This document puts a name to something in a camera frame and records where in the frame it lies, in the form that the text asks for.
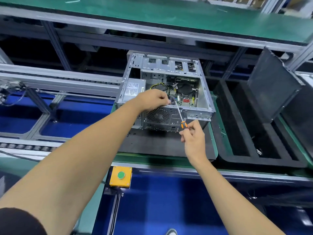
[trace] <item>fan grille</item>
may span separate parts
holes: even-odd
[[[156,108],[147,113],[147,119],[155,123],[166,122],[169,118],[170,114],[162,108]]]

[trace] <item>power supply unit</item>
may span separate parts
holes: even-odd
[[[133,128],[178,132],[181,127],[178,110],[187,123],[197,119],[205,127],[215,112],[198,59],[139,53],[133,53],[128,60],[115,100],[116,109],[154,88],[166,92],[171,104],[143,112]]]

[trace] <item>black anti-static mat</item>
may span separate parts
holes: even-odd
[[[205,150],[209,160],[215,160],[214,148],[208,126],[205,133]],[[179,133],[131,129],[119,152],[186,157],[184,143]]]

